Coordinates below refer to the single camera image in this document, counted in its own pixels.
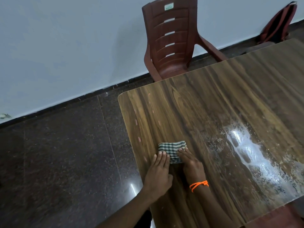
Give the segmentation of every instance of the brown plastic chair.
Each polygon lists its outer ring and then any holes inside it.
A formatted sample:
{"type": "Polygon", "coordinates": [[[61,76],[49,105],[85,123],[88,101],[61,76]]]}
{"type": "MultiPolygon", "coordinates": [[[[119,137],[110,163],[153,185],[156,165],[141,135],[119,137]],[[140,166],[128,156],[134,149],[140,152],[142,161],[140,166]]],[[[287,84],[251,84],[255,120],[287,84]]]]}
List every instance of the brown plastic chair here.
{"type": "Polygon", "coordinates": [[[156,0],[142,10],[147,32],[144,62],[154,81],[188,72],[195,44],[218,62],[228,59],[197,32],[197,0],[156,0]]]}

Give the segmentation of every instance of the granite floor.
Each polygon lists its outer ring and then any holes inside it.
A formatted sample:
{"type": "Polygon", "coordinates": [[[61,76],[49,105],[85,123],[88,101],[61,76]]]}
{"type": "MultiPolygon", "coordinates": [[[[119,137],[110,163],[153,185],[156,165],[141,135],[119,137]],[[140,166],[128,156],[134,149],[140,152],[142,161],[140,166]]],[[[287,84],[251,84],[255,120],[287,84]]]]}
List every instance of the granite floor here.
{"type": "MultiPolygon", "coordinates": [[[[304,23],[290,26],[304,42],[304,23]]],[[[223,49],[229,58],[253,46],[223,49]]],[[[190,70],[215,63],[194,58],[190,70]]],[[[0,227],[93,228],[141,189],[117,97],[148,77],[0,129],[0,227]]]]}

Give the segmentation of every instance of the chair label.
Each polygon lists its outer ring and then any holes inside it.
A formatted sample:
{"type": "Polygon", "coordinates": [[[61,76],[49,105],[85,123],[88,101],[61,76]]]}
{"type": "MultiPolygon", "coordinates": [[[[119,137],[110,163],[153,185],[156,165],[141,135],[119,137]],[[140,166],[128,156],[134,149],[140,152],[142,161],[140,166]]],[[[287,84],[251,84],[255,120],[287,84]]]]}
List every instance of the chair label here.
{"type": "Polygon", "coordinates": [[[174,3],[170,3],[170,4],[165,5],[165,11],[169,10],[169,9],[173,9],[173,4],[174,3]]]}

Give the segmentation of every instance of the chair backrest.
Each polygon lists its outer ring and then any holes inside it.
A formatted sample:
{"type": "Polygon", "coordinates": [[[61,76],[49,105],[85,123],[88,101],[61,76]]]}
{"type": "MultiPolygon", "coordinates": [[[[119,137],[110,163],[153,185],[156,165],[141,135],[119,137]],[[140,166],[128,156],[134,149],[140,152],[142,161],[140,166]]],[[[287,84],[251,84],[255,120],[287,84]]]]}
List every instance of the chair backrest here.
{"type": "Polygon", "coordinates": [[[197,0],[156,0],[142,7],[142,12],[157,71],[186,68],[198,36],[197,0]]]}

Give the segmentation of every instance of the chair armrest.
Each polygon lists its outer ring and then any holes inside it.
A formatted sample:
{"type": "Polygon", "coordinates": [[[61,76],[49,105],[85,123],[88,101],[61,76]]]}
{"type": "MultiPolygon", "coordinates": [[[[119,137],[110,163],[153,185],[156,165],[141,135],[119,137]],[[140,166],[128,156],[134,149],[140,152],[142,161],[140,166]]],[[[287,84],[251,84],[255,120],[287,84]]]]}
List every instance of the chair armrest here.
{"type": "Polygon", "coordinates": [[[161,81],[162,78],[161,76],[159,75],[159,73],[157,72],[152,60],[151,60],[151,57],[150,57],[150,45],[149,43],[147,43],[147,50],[146,50],[146,54],[145,54],[145,57],[143,59],[143,61],[145,62],[145,65],[150,73],[150,75],[152,76],[153,80],[156,82],[156,81],[161,81]]]}
{"type": "Polygon", "coordinates": [[[206,39],[202,38],[199,34],[196,44],[203,47],[212,57],[215,58],[217,62],[221,62],[228,59],[222,52],[220,52],[217,48],[215,48],[206,39]]]}

